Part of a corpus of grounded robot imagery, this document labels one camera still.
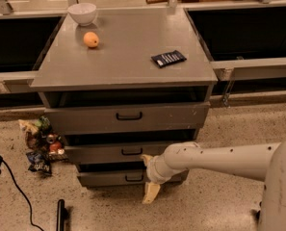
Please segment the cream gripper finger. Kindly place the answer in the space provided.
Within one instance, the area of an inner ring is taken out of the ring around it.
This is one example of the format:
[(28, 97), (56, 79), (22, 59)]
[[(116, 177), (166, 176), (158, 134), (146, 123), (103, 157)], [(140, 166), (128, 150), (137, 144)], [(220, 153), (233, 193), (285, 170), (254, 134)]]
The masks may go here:
[(152, 182), (146, 182), (144, 185), (143, 204), (151, 204), (157, 197), (161, 186)]
[(142, 154), (141, 159), (143, 160), (143, 164), (147, 166), (149, 162), (153, 159), (153, 157), (151, 155)]

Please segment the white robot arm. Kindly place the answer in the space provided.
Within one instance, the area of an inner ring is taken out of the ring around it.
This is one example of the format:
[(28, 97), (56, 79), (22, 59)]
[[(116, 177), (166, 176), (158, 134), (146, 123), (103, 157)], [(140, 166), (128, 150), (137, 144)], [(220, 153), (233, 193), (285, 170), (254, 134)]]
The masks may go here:
[(160, 155), (141, 158), (147, 175), (144, 204), (152, 203), (172, 176), (202, 168), (263, 182), (257, 231), (286, 231), (286, 140), (217, 148), (186, 141), (169, 145)]

